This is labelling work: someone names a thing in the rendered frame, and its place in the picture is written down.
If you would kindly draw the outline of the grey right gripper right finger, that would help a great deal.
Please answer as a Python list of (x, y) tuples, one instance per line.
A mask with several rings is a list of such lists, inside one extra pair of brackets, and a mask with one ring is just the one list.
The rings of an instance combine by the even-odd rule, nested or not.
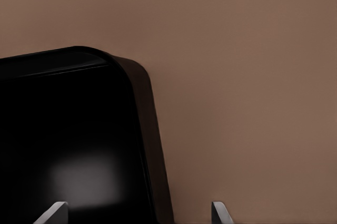
[(223, 202), (212, 201), (211, 224), (234, 224), (234, 221)]

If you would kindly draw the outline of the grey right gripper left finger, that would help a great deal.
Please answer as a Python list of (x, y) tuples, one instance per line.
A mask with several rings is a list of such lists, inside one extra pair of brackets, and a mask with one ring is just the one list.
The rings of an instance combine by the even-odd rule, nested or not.
[(68, 224), (68, 203), (55, 202), (33, 224)]

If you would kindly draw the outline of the black storage box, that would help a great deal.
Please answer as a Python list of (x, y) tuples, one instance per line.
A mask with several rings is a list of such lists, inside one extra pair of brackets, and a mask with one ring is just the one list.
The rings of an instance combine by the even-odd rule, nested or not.
[(143, 66), (73, 46), (0, 59), (0, 224), (174, 224)]

